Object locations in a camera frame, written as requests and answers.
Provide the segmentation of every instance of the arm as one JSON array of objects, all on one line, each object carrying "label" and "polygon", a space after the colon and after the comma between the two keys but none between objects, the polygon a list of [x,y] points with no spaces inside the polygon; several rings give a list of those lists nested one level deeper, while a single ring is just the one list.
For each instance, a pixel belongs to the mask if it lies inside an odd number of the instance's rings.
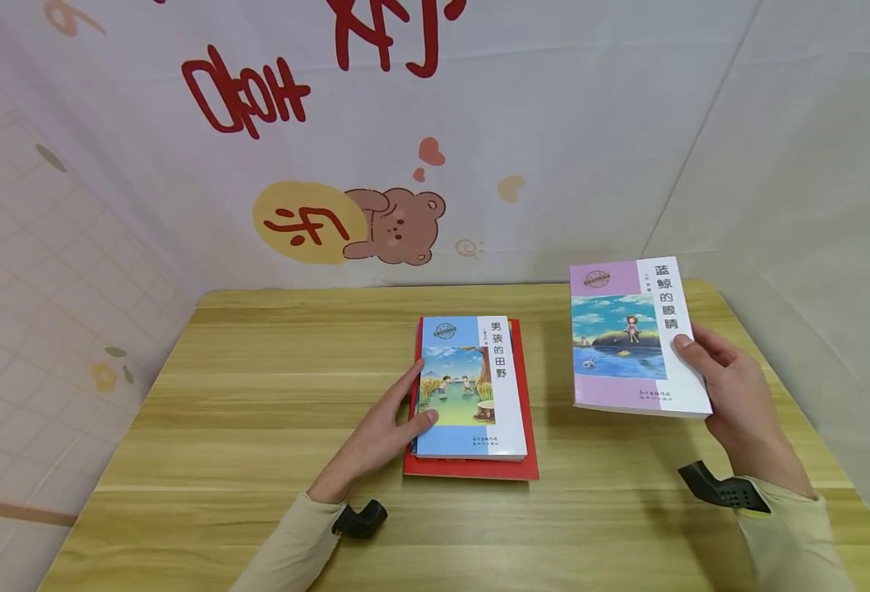
[{"label": "arm", "polygon": [[698,324],[695,341],[678,335],[679,355],[705,377],[714,413],[708,430],[728,454],[734,474],[764,498],[771,513],[739,510],[738,524],[751,551],[754,590],[854,590],[833,543],[826,500],[777,419],[763,370],[753,357]]},{"label": "arm", "polygon": [[437,411],[396,423],[399,405],[422,372],[419,360],[371,407],[317,480],[280,519],[231,592],[304,592],[323,571],[340,541],[333,525],[356,481],[398,456],[437,420]]}]

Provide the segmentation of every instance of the beige sleeve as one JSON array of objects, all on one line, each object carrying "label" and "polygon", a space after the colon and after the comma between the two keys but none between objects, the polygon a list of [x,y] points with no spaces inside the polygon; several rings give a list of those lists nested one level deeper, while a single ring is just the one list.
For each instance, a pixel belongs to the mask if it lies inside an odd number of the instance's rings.
[{"label": "beige sleeve", "polygon": [[744,476],[771,513],[737,511],[757,571],[754,590],[784,592],[855,590],[833,544],[826,500],[807,499],[783,487]]},{"label": "beige sleeve", "polygon": [[231,592],[304,592],[340,541],[333,525],[346,504],[321,504],[300,493]]}]

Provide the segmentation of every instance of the wrist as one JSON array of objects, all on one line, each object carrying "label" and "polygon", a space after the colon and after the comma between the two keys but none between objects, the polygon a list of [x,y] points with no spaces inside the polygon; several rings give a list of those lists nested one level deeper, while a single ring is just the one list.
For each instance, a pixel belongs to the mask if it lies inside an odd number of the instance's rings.
[{"label": "wrist", "polygon": [[312,482],[307,490],[310,499],[321,504],[341,504],[355,484],[355,476],[333,462]]},{"label": "wrist", "polygon": [[725,452],[734,474],[753,476],[803,497],[817,499],[803,462],[785,437],[733,447]]}]

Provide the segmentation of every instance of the book cover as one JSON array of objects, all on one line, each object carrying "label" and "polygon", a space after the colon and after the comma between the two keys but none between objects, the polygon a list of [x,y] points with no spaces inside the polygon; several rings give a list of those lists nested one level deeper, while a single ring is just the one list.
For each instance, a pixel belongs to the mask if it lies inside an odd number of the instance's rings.
[{"label": "book cover", "polygon": [[692,336],[674,257],[570,268],[574,405],[704,418],[701,375],[672,340]]},{"label": "book cover", "polygon": [[521,460],[527,454],[507,317],[424,317],[415,412],[435,409],[417,456]]},{"label": "book cover", "polygon": [[[511,347],[514,354],[514,369],[517,379],[517,392],[521,395],[521,418],[524,424],[524,437],[527,441],[527,456],[523,460],[496,462],[493,460],[464,459],[420,459],[412,454],[412,446],[405,448],[405,467],[403,472],[417,476],[449,476],[467,479],[507,479],[528,481],[540,479],[537,469],[537,452],[534,444],[534,422],[530,417],[530,397],[527,391],[527,373],[524,368],[524,350],[521,342],[521,324],[517,319],[508,322],[511,331]],[[422,357],[422,322],[419,322],[416,341],[416,359]],[[418,389],[412,395],[410,419],[415,414]]]}]

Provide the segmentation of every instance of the cartoon bear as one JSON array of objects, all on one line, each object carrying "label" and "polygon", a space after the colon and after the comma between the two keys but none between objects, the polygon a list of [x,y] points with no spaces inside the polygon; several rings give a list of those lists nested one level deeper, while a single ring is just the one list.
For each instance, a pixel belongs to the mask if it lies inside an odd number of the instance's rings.
[{"label": "cartoon bear", "polygon": [[379,257],[386,263],[423,266],[431,261],[437,219],[445,214],[445,200],[437,193],[418,195],[402,187],[385,193],[350,189],[347,193],[366,215],[366,241],[343,247],[343,257]]}]

